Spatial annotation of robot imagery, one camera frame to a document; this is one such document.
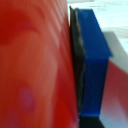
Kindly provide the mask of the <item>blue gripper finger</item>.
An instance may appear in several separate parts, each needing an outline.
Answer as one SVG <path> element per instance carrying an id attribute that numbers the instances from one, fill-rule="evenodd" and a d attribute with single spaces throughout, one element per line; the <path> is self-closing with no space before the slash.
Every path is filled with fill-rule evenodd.
<path id="1" fill-rule="evenodd" d="M 78 111 L 98 117 L 112 54 L 92 9 L 70 9 L 70 33 Z"/>

